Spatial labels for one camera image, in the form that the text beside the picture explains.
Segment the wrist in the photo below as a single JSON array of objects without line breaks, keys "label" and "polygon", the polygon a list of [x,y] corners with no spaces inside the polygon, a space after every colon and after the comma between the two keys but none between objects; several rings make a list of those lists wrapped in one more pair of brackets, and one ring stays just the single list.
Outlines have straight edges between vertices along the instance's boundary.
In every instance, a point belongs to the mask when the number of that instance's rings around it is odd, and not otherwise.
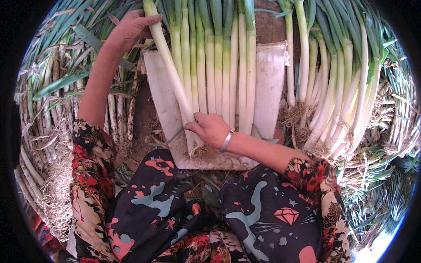
[{"label": "wrist", "polygon": [[226,148],[226,151],[238,154],[238,145],[241,144],[241,137],[243,137],[245,134],[244,133],[233,133],[231,135],[231,140],[228,143],[228,146]]}]

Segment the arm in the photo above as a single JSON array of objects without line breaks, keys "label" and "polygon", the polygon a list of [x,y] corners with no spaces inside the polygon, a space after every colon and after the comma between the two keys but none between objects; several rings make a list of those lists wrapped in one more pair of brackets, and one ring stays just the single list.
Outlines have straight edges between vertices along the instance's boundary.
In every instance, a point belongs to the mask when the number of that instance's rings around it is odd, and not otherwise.
[{"label": "arm", "polygon": [[[208,145],[220,148],[230,128],[217,114],[195,113],[197,122],[187,123],[184,128],[197,133]],[[309,160],[300,151],[259,140],[245,133],[234,133],[227,151],[246,156],[277,172],[284,173],[292,158]]]},{"label": "arm", "polygon": [[77,117],[100,128],[104,127],[105,107],[112,79],[124,56],[130,51],[135,38],[147,26],[161,21],[162,16],[143,17],[143,10],[127,13],[99,51],[82,96]]}]

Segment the dirt ground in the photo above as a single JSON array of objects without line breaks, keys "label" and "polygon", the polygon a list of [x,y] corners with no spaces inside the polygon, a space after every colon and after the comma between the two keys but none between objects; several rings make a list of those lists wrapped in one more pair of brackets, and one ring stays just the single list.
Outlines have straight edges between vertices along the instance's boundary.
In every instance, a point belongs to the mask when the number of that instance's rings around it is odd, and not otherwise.
[{"label": "dirt ground", "polygon": [[[268,0],[256,0],[255,8],[267,9],[281,12],[279,6]],[[256,33],[257,42],[261,44],[276,43],[286,40],[285,19],[275,18],[267,12],[256,12]],[[294,29],[294,61],[299,61],[299,37],[298,28]],[[148,142],[157,143],[157,141],[165,141],[161,130],[161,124],[158,120],[154,102],[149,90],[147,81],[141,83],[139,93],[136,97],[136,109],[134,116],[134,141],[124,147],[120,146],[117,154],[116,165],[125,164],[128,169],[135,172],[143,157],[155,147],[148,145]],[[197,186],[191,193],[186,194],[186,198],[204,197],[206,201],[218,205],[215,195],[222,186],[226,177],[233,174],[227,171],[188,171]]]}]

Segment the person's left hand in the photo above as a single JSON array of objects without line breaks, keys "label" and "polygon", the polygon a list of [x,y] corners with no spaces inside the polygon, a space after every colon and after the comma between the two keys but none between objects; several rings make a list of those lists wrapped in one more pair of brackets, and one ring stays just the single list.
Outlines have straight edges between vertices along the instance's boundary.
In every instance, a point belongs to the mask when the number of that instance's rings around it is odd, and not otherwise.
[{"label": "person's left hand", "polygon": [[129,52],[138,37],[146,34],[145,38],[151,38],[150,32],[145,32],[148,26],[159,23],[162,15],[144,17],[143,10],[133,10],[128,12],[118,25],[111,31],[107,43],[117,45],[124,52]]}]

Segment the lap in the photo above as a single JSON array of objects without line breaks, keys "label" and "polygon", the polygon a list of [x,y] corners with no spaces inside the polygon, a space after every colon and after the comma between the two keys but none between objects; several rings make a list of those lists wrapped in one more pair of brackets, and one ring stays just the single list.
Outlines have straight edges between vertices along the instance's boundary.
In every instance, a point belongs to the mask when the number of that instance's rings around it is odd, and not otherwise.
[{"label": "lap", "polygon": [[[150,262],[159,256],[159,262],[171,262],[176,258],[171,253],[180,253],[181,247],[191,249],[187,241],[200,243],[217,236],[213,227],[221,224],[205,202],[196,199],[186,203],[184,193],[192,187],[191,178],[175,167],[168,150],[147,154],[107,214],[108,241],[117,258],[122,262]],[[299,262],[300,252],[308,246],[319,258],[319,221],[303,199],[286,179],[262,165],[228,179],[220,201],[226,222],[238,239],[223,226],[220,230],[221,236],[229,236],[225,247],[230,256],[248,261],[237,244],[241,240],[253,262]],[[204,227],[208,233],[201,237]],[[205,243],[188,254],[198,250],[205,253]]]},{"label": "lap", "polygon": [[226,221],[250,258],[300,262],[300,253],[322,254],[320,220],[302,194],[263,165],[231,177],[221,189]]}]

